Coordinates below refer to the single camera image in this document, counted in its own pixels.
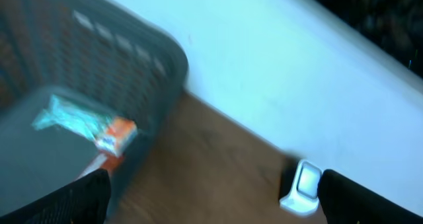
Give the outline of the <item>teal snack wrapper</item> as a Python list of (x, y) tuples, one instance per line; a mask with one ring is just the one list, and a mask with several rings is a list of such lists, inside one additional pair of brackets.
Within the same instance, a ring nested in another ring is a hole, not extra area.
[(32, 122), (36, 130), (61, 126), (89, 141), (94, 141), (112, 122), (112, 116), (92, 110), (67, 98), (52, 95)]

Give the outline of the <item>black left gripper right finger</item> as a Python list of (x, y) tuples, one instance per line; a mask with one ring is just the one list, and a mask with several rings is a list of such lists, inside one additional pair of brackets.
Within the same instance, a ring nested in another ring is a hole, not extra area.
[(422, 217), (327, 169), (318, 198), (328, 224), (422, 224)]

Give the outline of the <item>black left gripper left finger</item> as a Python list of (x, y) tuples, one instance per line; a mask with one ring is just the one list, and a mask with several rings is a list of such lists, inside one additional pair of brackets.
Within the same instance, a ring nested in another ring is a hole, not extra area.
[(82, 178), (1, 217), (2, 223), (103, 224), (111, 197), (108, 171)]

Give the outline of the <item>small orange box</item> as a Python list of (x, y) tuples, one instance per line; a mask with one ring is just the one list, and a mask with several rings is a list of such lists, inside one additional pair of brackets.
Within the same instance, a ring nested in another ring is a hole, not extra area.
[(138, 134), (134, 121), (116, 116), (95, 139), (95, 145), (102, 151), (120, 157), (126, 147)]

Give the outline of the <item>brown orange snack bar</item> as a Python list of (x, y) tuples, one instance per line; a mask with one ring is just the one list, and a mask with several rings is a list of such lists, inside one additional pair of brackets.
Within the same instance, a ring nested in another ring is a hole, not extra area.
[(109, 177), (111, 177), (118, 167), (124, 162), (124, 159), (124, 156), (115, 157), (109, 153), (100, 153), (89, 163), (77, 179), (80, 179), (98, 169), (106, 170)]

